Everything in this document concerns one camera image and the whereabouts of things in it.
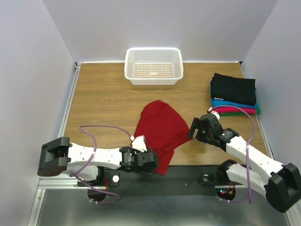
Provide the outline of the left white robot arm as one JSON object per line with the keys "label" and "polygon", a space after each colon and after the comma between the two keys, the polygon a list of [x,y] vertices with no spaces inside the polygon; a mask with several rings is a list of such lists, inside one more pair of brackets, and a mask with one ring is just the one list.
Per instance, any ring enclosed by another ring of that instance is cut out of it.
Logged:
{"label": "left white robot arm", "polygon": [[146,146],[145,136],[129,139],[130,146],[103,149],[71,143],[69,137],[57,138],[42,145],[37,174],[55,177],[63,173],[98,186],[105,176],[98,167],[134,173],[156,169],[158,155]]}

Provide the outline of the red t shirt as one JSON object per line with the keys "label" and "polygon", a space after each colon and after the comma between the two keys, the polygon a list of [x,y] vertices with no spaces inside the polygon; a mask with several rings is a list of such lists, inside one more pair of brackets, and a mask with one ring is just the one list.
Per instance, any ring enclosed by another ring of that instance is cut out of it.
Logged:
{"label": "red t shirt", "polygon": [[145,136],[146,146],[158,155],[159,165],[155,171],[165,175],[174,150],[190,141],[189,130],[187,123],[175,109],[156,100],[142,110],[134,136]]}

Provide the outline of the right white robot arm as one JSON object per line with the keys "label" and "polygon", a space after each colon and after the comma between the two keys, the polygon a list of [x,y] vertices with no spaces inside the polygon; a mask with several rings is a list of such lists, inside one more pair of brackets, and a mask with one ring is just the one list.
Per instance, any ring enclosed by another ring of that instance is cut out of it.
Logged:
{"label": "right white robot arm", "polygon": [[207,113],[194,118],[188,132],[189,138],[214,145],[224,152],[236,156],[246,166],[227,160],[218,166],[217,180],[226,184],[229,181],[247,186],[266,198],[268,203],[281,213],[287,212],[301,199],[301,174],[289,163],[278,162],[263,154],[236,131],[224,129],[219,116]]}

